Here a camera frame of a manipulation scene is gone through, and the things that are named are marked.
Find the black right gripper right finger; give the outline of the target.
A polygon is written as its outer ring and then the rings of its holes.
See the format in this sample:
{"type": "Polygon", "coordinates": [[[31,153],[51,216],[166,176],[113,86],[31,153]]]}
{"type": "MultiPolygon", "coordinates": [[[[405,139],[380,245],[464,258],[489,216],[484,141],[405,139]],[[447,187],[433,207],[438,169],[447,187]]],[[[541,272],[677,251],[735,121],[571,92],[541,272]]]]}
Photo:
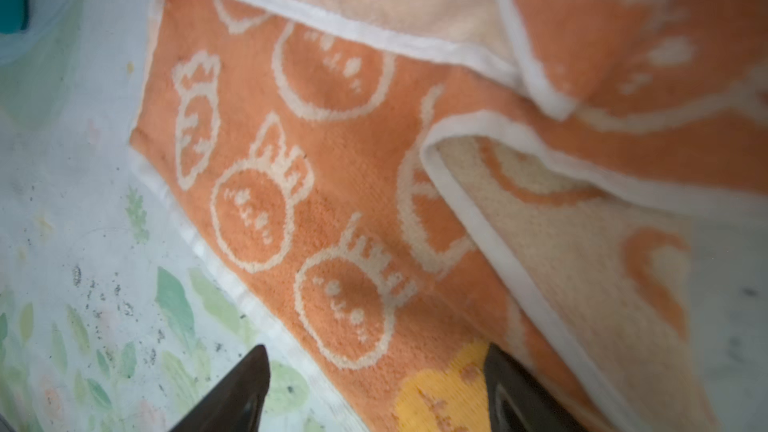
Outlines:
{"type": "Polygon", "coordinates": [[[585,428],[498,345],[483,364],[492,432],[585,432],[585,428]]]}

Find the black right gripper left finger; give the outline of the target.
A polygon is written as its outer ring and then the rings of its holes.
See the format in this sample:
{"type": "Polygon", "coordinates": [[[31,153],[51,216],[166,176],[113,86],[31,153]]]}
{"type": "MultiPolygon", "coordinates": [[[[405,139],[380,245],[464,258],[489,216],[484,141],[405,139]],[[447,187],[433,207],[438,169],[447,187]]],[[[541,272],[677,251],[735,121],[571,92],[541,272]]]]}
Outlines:
{"type": "Polygon", "coordinates": [[[256,432],[269,386],[267,349],[257,345],[171,431],[256,432]]]}

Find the orange and white towel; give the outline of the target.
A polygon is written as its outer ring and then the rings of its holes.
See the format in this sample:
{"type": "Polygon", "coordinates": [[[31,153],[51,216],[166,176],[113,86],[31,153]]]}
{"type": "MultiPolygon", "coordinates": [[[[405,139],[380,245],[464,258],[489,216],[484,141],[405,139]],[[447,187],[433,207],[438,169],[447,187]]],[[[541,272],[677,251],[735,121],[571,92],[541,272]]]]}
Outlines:
{"type": "Polygon", "coordinates": [[[767,0],[153,0],[130,136],[372,431],[715,431],[694,218],[767,221],[767,0]]]}

